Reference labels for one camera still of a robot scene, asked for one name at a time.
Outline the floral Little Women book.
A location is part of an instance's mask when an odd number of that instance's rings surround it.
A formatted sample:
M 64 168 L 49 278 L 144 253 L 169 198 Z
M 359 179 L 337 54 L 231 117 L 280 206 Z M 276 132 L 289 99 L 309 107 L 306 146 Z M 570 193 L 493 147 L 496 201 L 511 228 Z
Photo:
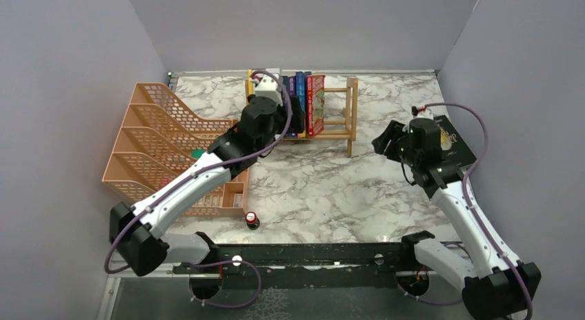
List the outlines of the floral Little Women book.
M 281 95 L 282 98 L 284 98 L 286 95 L 289 95 L 289 84 L 290 84 L 290 80 L 289 80 L 289 76 L 282 76 L 281 77 L 281 82 L 282 82 L 282 87 L 281 87 Z

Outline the black Moon and Sixpence book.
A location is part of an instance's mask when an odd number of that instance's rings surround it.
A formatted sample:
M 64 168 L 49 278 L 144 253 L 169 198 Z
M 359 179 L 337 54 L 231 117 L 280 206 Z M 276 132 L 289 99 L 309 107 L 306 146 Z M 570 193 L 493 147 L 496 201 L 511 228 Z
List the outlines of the black Moon and Sixpence book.
M 441 132 L 441 147 L 444 158 L 454 163 L 458 168 L 467 170 L 476 162 L 477 157 L 446 115 L 435 116 L 435 122 Z

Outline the blue Jane Eyre book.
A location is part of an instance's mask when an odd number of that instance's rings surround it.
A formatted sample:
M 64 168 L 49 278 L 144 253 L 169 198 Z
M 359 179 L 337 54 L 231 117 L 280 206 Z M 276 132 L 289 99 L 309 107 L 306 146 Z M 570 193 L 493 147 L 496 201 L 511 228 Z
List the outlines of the blue Jane Eyre book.
M 296 95 L 299 100 L 301 113 L 299 114 L 300 128 L 298 138 L 306 137 L 306 74 L 302 71 L 295 73 Z

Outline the red 13-Storey Treehouse book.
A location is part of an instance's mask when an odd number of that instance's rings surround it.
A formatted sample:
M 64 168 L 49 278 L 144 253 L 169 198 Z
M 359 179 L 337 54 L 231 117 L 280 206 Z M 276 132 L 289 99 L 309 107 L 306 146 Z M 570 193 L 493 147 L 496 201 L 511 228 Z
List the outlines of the red 13-Storey Treehouse book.
M 325 76 L 308 75 L 306 81 L 308 136 L 315 137 L 324 130 Z

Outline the purple 52-Storey Treehouse book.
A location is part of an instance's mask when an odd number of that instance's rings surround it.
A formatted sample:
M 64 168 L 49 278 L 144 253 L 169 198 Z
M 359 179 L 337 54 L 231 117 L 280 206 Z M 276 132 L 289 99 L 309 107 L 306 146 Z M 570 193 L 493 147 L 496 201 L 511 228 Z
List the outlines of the purple 52-Storey Treehouse book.
M 289 76 L 288 78 L 288 85 L 287 85 L 287 91 L 290 97 L 296 97 L 296 77 L 295 76 Z

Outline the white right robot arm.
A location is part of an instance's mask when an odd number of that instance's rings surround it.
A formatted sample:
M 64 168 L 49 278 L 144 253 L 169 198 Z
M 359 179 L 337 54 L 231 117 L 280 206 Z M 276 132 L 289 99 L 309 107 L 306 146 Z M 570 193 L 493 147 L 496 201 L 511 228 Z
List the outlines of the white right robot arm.
M 468 258 L 450 251 L 427 233 L 405 236 L 399 263 L 414 270 L 425 265 L 454 288 L 474 319 L 496 319 L 524 311 L 542 274 L 522 261 L 488 222 L 464 173 L 444 157 L 441 130 L 432 119 L 392 120 L 372 142 L 375 153 L 410 168 L 413 183 L 446 215 L 464 244 Z

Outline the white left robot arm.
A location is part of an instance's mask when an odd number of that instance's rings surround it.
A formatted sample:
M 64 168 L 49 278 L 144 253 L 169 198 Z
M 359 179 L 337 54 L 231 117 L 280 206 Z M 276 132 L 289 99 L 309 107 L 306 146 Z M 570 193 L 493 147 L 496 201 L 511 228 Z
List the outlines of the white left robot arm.
M 138 277 L 163 263 L 188 263 L 200 272 L 216 266 L 214 243 L 204 234 L 169 234 L 169 227 L 200 199 L 226 185 L 299 127 L 304 111 L 297 97 L 282 104 L 250 95 L 241 118 L 217 137 L 186 171 L 156 193 L 110 211 L 108 250 L 103 268 L 108 274 L 131 269 Z

